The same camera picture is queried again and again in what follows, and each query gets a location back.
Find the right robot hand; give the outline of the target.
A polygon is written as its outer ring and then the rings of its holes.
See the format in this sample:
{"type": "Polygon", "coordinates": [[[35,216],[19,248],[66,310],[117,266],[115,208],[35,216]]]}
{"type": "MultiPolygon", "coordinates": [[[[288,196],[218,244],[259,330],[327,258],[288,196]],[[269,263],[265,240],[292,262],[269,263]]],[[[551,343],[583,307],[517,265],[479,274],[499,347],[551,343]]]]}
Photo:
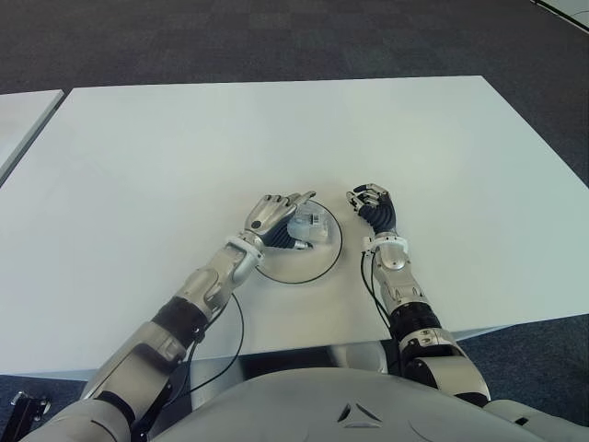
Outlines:
{"type": "Polygon", "coordinates": [[[346,192],[346,198],[376,235],[397,232],[395,207],[385,188],[374,183],[363,184],[346,192]]]}

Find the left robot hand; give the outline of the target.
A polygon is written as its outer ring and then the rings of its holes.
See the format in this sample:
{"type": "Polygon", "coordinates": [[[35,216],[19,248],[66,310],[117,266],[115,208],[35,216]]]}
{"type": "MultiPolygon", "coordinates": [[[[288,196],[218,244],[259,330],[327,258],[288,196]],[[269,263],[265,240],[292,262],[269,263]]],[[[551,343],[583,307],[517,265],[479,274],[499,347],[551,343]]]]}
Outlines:
{"type": "Polygon", "coordinates": [[[259,250],[275,248],[309,250],[313,245],[294,238],[288,232],[288,223],[298,207],[316,195],[315,192],[293,193],[288,196],[264,195],[249,213],[244,230],[239,236],[259,250]]]}

